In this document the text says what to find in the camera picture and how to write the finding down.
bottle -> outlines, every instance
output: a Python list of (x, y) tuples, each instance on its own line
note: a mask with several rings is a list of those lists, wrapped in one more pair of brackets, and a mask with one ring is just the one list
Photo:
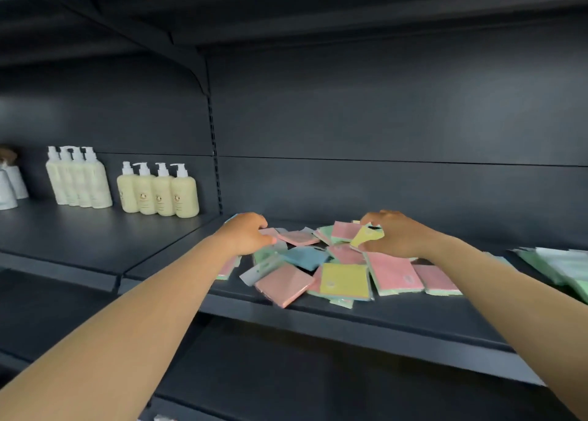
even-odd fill
[(61, 157), (61, 163), (59, 163), (59, 175), (63, 180), (65, 193), (68, 197), (68, 204), (70, 206), (79, 206), (79, 198), (73, 181), (74, 177), (70, 170), (72, 164), (70, 151), (67, 147), (62, 147), (59, 156)]
[(104, 168), (92, 147), (82, 147), (86, 150), (84, 168), (90, 190), (90, 201), (94, 209), (105, 209), (112, 206), (112, 196), (108, 186), (107, 170)]
[(153, 179), (153, 193), (155, 194), (155, 208), (164, 217), (175, 214), (172, 197), (172, 177), (169, 175), (165, 162), (157, 162), (158, 176)]
[(13, 209), (17, 206), (17, 196), (12, 188), (8, 173), (4, 169), (0, 169), (0, 210)]
[(130, 166), (130, 162), (123, 161), (122, 175), (116, 178), (118, 185), (118, 193), (121, 195), (122, 210), (128, 213), (135, 213), (139, 211), (137, 199), (135, 197), (135, 172)]
[(65, 146), (65, 149), (73, 150), (73, 161), (70, 163), (70, 174), (73, 178), (73, 185), (77, 192), (77, 199), (79, 207), (91, 208), (92, 202), (90, 200), (90, 184), (86, 174), (86, 165), (84, 163), (84, 154), (79, 147)]
[(68, 196), (65, 193), (65, 186), (61, 179), (61, 175), (59, 174), (59, 164), (61, 163), (61, 160), (59, 159), (59, 153), (55, 146), (49, 146), (47, 155), (49, 156), (49, 160), (45, 164), (45, 167), (47, 167), (47, 173), (49, 175), (51, 187), (53, 188), (55, 201), (59, 205), (66, 205), (68, 203)]
[(139, 212), (144, 215), (153, 215), (155, 209), (155, 198), (153, 196), (153, 175), (146, 162), (136, 162), (134, 166), (139, 168), (139, 176), (135, 178), (135, 197), (139, 205)]
[(180, 218), (191, 218), (198, 215), (198, 195), (196, 193), (196, 180), (187, 175), (185, 164), (170, 164), (178, 166), (177, 178), (172, 180), (173, 205), (176, 215)]

yellow sticky note pad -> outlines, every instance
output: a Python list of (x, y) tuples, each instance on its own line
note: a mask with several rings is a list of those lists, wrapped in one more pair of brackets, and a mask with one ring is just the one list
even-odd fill
[(376, 231), (367, 226), (364, 226), (361, 229), (359, 229), (359, 232), (357, 232), (357, 235), (354, 237), (353, 240), (351, 240), (351, 243), (349, 244), (353, 247), (358, 247), (362, 243), (368, 242), (370, 240), (377, 240), (382, 237), (384, 237), (383, 231)]
[(333, 297), (370, 300), (366, 266), (325, 263), (320, 279), (320, 293)]

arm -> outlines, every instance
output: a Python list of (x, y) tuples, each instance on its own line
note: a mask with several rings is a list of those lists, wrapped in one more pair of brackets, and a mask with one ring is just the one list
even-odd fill
[(400, 212), (369, 213), (385, 237), (363, 250), (436, 264), (556, 396), (588, 420), (588, 306)]
[(241, 214), (80, 325), (0, 391), (0, 421), (135, 421), (222, 265), (271, 244)]

forearm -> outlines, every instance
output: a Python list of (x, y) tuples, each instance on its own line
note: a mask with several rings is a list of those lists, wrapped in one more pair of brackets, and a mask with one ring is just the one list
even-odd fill
[(135, 420), (230, 256), (204, 239), (94, 315), (0, 392), (0, 420)]
[(428, 257), (549, 388), (588, 419), (588, 306), (452, 237), (439, 236)]

shelf bracket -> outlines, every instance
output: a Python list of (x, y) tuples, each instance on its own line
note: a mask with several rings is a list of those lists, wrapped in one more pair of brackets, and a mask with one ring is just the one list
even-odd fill
[(136, 45), (188, 68), (200, 85), (202, 93), (210, 97), (206, 61), (196, 49), (173, 44), (171, 35), (150, 24), (126, 17), (105, 16), (91, 0), (52, 0), (76, 15), (102, 25)]

